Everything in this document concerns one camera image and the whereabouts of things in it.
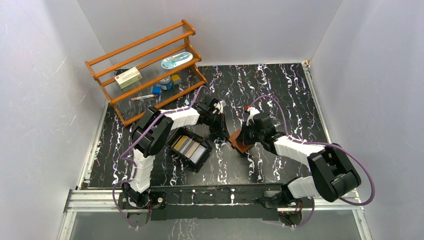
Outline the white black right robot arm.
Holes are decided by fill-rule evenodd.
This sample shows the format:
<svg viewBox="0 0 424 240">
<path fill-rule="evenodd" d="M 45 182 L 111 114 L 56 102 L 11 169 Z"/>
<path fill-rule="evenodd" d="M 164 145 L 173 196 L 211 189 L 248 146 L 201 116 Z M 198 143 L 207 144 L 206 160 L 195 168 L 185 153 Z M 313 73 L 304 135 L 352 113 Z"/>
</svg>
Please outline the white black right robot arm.
<svg viewBox="0 0 424 240">
<path fill-rule="evenodd" d="M 310 176 L 282 185 L 280 196 L 286 206 L 295 207 L 306 197 L 334 202 L 361 185 L 361 177 L 339 145 L 303 142 L 276 130 L 267 113 L 254 107 L 247 112 L 247 121 L 229 138 L 234 148 L 244 153 L 260 143 L 266 151 L 295 160 L 310 170 Z"/>
</svg>

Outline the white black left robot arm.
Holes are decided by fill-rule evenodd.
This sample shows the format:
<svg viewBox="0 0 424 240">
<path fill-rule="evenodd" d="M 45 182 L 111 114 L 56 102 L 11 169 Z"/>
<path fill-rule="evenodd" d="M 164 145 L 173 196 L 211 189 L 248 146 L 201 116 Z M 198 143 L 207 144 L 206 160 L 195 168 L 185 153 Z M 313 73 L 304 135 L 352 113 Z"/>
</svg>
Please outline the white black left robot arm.
<svg viewBox="0 0 424 240">
<path fill-rule="evenodd" d="M 225 106 L 224 101 L 207 95 L 203 100 L 186 107 L 162 110 L 151 106 L 147 109 L 132 133 L 131 148 L 135 163 L 129 186 L 134 191 L 129 200 L 135 207 L 144 208 L 149 203 L 150 198 L 146 191 L 150 188 L 153 162 L 172 130 L 206 125 L 211 134 L 225 139 L 230 137 Z"/>
</svg>

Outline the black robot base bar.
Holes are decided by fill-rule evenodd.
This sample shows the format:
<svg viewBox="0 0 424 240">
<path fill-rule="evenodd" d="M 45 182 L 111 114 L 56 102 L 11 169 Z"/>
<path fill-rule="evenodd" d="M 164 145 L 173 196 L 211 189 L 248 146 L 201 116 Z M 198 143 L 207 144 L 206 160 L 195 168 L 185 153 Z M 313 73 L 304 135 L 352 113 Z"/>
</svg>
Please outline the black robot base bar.
<svg viewBox="0 0 424 240">
<path fill-rule="evenodd" d="M 123 185 L 117 204 L 135 219 L 261 219 L 297 225 L 302 221 L 300 199 L 286 203 L 281 198 L 281 183 L 154 186 L 136 193 Z"/>
</svg>

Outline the orange leather card holder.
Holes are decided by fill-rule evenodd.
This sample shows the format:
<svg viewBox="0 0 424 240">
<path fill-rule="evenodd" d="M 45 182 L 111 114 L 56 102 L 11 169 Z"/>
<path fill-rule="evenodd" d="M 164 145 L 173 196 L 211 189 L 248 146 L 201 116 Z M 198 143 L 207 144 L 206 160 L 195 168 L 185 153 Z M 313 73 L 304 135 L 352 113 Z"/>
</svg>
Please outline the orange leather card holder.
<svg viewBox="0 0 424 240">
<path fill-rule="evenodd" d="M 240 153 L 244 154 L 248 152 L 253 145 L 244 145 L 242 142 L 237 141 L 237 137 L 241 134 L 241 129 L 237 129 L 234 133 L 232 133 L 229 137 L 230 144 L 233 148 L 237 149 Z"/>
</svg>

